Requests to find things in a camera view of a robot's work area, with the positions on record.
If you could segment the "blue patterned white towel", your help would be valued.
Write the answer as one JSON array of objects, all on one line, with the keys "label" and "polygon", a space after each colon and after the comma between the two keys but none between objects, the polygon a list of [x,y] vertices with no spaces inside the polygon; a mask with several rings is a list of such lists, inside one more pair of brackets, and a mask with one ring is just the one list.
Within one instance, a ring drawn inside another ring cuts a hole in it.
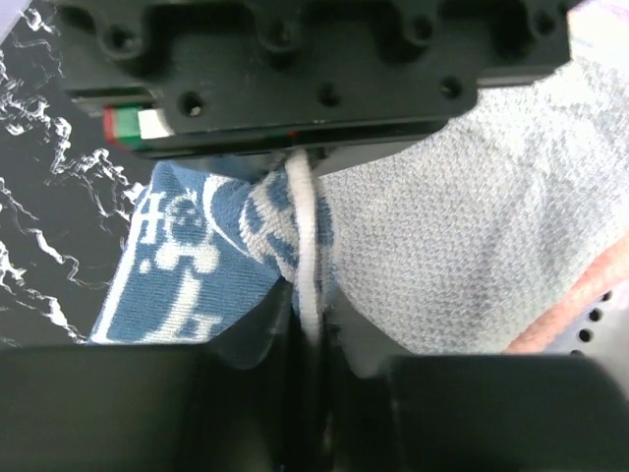
[{"label": "blue patterned white towel", "polygon": [[292,308],[315,347],[337,286],[335,229],[302,150],[255,183],[158,163],[88,340],[203,343],[282,279],[294,288]]}]

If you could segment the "black marble pattern mat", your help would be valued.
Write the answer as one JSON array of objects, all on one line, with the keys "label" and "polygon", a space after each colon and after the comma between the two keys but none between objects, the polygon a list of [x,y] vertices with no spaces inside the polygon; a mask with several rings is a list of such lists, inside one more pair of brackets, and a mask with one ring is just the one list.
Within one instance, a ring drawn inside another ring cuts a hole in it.
[{"label": "black marble pattern mat", "polygon": [[151,166],[61,91],[52,8],[1,5],[1,344],[81,344]]}]

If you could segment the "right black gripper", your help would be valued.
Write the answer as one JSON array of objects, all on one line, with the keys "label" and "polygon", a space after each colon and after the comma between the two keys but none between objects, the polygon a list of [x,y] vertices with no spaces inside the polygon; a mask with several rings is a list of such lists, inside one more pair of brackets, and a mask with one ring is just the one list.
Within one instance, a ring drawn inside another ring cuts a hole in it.
[{"label": "right black gripper", "polygon": [[377,160],[569,61],[570,1],[57,1],[62,90],[138,157],[257,180]]}]

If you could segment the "white perforated plastic basket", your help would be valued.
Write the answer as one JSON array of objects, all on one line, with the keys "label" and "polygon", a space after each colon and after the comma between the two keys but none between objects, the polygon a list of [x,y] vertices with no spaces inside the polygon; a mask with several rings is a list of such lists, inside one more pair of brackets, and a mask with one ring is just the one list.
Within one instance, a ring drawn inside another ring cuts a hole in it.
[{"label": "white perforated plastic basket", "polygon": [[577,323],[572,355],[628,358],[628,284],[605,293]]}]

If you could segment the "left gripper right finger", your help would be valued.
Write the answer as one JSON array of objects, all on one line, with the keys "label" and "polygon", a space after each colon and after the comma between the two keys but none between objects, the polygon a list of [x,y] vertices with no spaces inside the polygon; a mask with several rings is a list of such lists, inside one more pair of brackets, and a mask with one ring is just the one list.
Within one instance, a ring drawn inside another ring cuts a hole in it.
[{"label": "left gripper right finger", "polygon": [[419,355],[339,295],[325,316],[338,471],[624,471],[628,402],[571,355]]}]

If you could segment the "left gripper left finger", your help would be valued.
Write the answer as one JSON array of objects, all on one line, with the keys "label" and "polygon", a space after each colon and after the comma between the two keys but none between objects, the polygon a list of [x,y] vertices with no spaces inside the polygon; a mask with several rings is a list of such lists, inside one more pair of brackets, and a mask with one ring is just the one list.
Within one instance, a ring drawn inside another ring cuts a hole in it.
[{"label": "left gripper left finger", "polygon": [[205,344],[1,354],[5,471],[278,471],[290,464],[292,287]]}]

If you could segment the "pink towel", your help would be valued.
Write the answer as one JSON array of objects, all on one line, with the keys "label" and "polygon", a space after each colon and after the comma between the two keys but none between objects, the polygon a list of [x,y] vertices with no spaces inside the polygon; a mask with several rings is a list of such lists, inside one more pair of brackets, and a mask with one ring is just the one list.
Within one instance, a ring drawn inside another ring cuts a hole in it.
[{"label": "pink towel", "polygon": [[542,352],[600,296],[628,279],[628,235],[605,249],[563,298],[545,311],[505,349],[508,354]]}]

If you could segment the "cream white towel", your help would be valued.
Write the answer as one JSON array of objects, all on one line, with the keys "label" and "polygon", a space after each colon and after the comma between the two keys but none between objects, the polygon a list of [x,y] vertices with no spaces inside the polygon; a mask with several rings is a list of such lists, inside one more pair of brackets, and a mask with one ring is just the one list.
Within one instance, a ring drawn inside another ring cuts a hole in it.
[{"label": "cream white towel", "polygon": [[628,235],[628,65],[576,55],[442,133],[328,175],[340,282],[416,352],[500,352]]}]

